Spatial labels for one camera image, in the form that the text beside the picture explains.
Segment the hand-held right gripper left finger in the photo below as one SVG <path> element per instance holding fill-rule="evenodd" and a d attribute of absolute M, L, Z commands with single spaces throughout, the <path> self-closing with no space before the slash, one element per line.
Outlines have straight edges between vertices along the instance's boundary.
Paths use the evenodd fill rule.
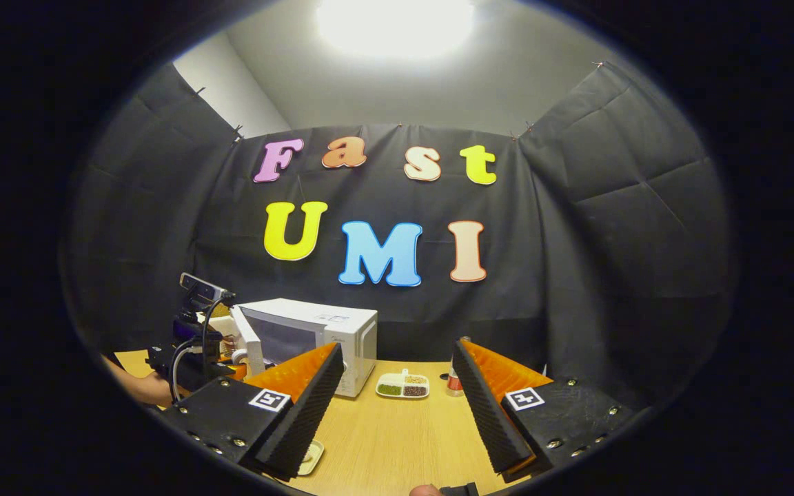
<path fill-rule="evenodd" d="M 213 455 L 287 481 L 298 475 L 343 373 L 342 346 L 330 342 L 245 381 L 217 377 L 163 418 Z"/>

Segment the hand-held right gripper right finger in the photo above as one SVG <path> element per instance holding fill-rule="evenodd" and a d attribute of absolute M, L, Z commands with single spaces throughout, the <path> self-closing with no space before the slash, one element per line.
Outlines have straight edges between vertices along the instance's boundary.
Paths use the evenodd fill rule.
<path fill-rule="evenodd" d="M 505 482 L 589 457 L 638 413 L 589 381 L 548 378 L 466 339 L 454 342 L 451 367 L 489 463 Z"/>

